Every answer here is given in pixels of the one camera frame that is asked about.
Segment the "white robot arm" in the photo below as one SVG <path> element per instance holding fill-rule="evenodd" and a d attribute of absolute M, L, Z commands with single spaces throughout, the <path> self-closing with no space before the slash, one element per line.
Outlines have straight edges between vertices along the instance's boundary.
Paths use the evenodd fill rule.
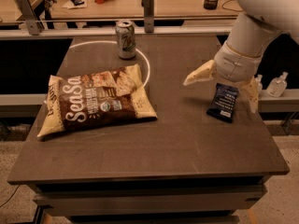
<path fill-rule="evenodd" d="M 249 98 L 250 110 L 258 109 L 254 75 L 268 45 L 286 33 L 299 39 L 299 0 L 237 0 L 242 8 L 231 33 L 215 57 L 192 71 L 185 86 L 210 81 L 215 76 L 238 82 Z"/>

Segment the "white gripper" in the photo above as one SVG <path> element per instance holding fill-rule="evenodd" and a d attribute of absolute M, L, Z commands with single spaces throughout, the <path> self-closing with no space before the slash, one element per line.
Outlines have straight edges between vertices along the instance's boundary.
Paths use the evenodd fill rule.
<path fill-rule="evenodd" d="M 232 49 L 224 43 L 213 60 L 202 64 L 196 70 L 189 73 L 183 82 L 184 86 L 189 86 L 196 82 L 210 81 L 217 72 L 224 78 L 239 82 L 239 88 L 245 94 L 249 109 L 252 113 L 258 111 L 258 85 L 254 75 L 262 57 L 250 57 Z"/>

